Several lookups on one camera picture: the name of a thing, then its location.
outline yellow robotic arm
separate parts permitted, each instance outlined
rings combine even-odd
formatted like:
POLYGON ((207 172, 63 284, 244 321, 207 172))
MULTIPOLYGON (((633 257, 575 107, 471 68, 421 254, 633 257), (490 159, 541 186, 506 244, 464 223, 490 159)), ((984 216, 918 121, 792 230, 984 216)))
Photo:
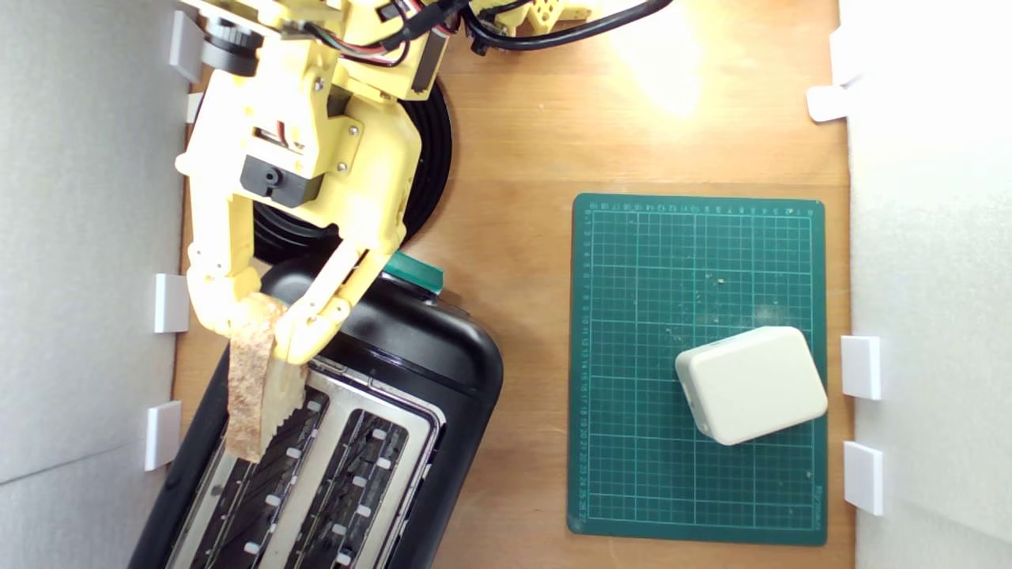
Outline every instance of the yellow robotic arm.
POLYGON ((255 462, 302 398, 301 367, 333 339, 404 241, 421 140, 399 101, 428 97, 453 31, 446 20, 462 19, 478 53, 535 50, 671 0, 560 32, 550 32, 556 22, 589 15, 586 0, 183 1, 206 20, 202 57, 216 68, 176 160, 190 182, 186 276, 200 323, 232 338, 229 432, 252 425, 235 429, 245 429, 236 440, 252 442, 230 449, 255 462), (539 35, 515 37, 522 20, 539 35), (258 294, 254 202, 339 228, 340 246, 290 307, 258 294))

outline white box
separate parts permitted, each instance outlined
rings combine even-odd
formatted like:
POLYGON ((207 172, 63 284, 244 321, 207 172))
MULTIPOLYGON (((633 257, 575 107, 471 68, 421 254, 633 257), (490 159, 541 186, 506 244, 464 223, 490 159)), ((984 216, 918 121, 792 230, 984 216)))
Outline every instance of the white box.
POLYGON ((796 328, 764 326, 684 351, 675 371, 696 426, 721 444, 826 412, 826 390, 796 328))

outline grid lines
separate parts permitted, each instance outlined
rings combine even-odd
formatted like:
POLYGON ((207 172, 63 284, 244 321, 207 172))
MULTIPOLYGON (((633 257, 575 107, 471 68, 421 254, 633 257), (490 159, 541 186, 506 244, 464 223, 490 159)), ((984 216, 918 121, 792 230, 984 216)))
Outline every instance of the grid lines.
POLYGON ((723 446, 674 373, 685 349, 786 325, 825 378, 821 206, 584 194, 574 220, 571 527, 825 541, 825 418, 723 446))

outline wooden table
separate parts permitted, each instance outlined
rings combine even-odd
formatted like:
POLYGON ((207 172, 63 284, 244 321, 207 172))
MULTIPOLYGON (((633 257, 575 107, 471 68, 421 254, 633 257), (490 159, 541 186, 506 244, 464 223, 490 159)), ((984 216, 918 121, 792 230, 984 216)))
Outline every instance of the wooden table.
MULTIPOLYGON (((435 567, 593 569, 853 567, 843 500, 840 395, 848 331, 848 172, 841 124, 816 126, 805 91, 830 79, 834 0, 682 0, 575 46, 473 56, 453 43, 441 77, 454 164, 445 197, 407 251, 491 332, 502 396, 435 567), (574 536, 566 529, 569 258, 584 191, 821 199, 827 216, 829 542, 791 548, 574 536)), ((178 347, 188 418, 224 340, 178 347)))

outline white clip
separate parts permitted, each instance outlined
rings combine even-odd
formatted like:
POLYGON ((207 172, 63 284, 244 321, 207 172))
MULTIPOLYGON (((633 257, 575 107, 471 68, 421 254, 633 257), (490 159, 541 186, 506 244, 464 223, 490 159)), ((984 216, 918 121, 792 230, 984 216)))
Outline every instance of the white clip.
POLYGON ((882 398, 879 341, 875 336, 842 336, 840 362, 843 393, 878 401, 882 398))
POLYGON ((155 333, 189 330, 189 290, 181 274, 155 275, 155 333))
POLYGON ((200 52, 203 30, 182 10, 172 16, 172 43, 169 45, 169 65, 190 83, 199 83, 203 74, 200 52))
POLYGON ((833 84, 810 87, 807 93, 809 116, 816 123, 843 118, 850 112, 847 87, 861 77, 866 60, 861 38, 849 27, 837 27, 829 35, 829 58, 833 84))
POLYGON ((179 401, 148 408, 144 470, 153 471, 175 458, 182 422, 183 406, 179 401))
POLYGON ((872 515, 882 514, 882 452, 843 443, 843 499, 872 515))

